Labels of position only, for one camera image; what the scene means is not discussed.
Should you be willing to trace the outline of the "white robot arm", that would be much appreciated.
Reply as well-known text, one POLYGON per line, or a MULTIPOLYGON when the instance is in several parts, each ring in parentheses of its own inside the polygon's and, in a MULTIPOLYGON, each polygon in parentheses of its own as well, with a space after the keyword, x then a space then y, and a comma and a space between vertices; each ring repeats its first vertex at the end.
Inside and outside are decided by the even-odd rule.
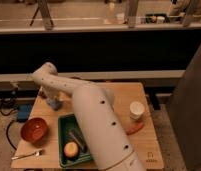
POLYGON ((97 83, 60 77, 44 63, 32 74, 48 97, 57 91, 71 96, 77 123, 97 168, 101 171, 146 171, 113 109, 113 94, 97 83))

